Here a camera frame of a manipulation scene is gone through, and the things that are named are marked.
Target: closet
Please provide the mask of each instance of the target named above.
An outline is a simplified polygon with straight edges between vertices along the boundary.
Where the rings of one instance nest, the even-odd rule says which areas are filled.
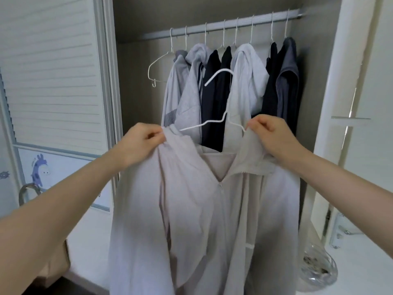
[[[346,127],[357,124],[350,111],[374,2],[3,0],[0,103],[12,180],[19,187],[31,182],[32,164],[43,154],[51,170],[42,177],[45,190],[105,153],[135,123],[160,124],[166,83],[158,81],[167,80],[174,55],[150,69],[156,83],[147,70],[171,50],[171,40],[175,51],[206,43],[220,58],[227,46],[251,43],[265,64],[272,41],[281,49],[285,36],[294,38],[302,95],[297,138],[337,163]],[[68,277],[79,283],[108,289],[116,185],[107,184],[68,237]],[[317,230],[324,226],[326,203],[317,195],[313,209],[315,197],[303,183],[299,260],[311,216]]]

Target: hand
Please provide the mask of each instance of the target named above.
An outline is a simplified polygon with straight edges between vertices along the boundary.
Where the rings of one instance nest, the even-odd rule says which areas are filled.
[[[284,119],[258,115],[248,122],[247,127],[259,136],[265,149],[286,168],[291,168],[292,163],[308,153]]]
[[[118,164],[119,171],[122,171],[144,160],[153,149],[164,142],[165,135],[160,125],[137,123],[108,151],[108,155]]]

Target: sleeve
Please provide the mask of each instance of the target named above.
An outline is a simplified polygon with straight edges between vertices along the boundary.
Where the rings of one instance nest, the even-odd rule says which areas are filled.
[[[247,294],[296,293],[299,193],[300,178],[288,170],[265,177]]]
[[[161,184],[158,149],[120,178],[109,250],[111,295],[174,295]]]

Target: forearm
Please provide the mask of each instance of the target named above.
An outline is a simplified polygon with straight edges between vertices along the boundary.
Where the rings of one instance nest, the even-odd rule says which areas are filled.
[[[0,221],[1,294],[25,290],[119,170],[106,153]]]
[[[304,151],[289,167],[393,257],[393,194]]]

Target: closet rod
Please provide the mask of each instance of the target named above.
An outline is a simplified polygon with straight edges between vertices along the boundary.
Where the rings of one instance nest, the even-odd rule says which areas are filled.
[[[300,9],[294,9],[288,11],[281,11],[281,12],[274,12],[273,13],[273,22],[282,22],[288,19],[299,19],[303,16],[300,12]],[[236,23],[236,19],[229,19],[225,21],[225,29],[232,29],[236,28],[237,26],[240,27],[247,27],[253,25],[260,25],[260,24],[268,24],[272,22],[272,14],[262,14],[262,15],[255,15],[253,17],[249,16],[247,18],[240,18]],[[217,22],[217,23],[209,23],[206,24],[206,31],[217,31],[222,30],[224,28],[224,22]],[[187,27],[187,34],[196,34],[196,33],[204,33],[205,32],[205,24],[198,25],[198,26],[189,26]],[[175,36],[182,36],[185,35],[185,27],[172,29],[172,37]],[[146,33],[140,35],[137,40],[151,40],[151,39],[160,39],[160,38],[167,38],[170,37],[169,30]]]

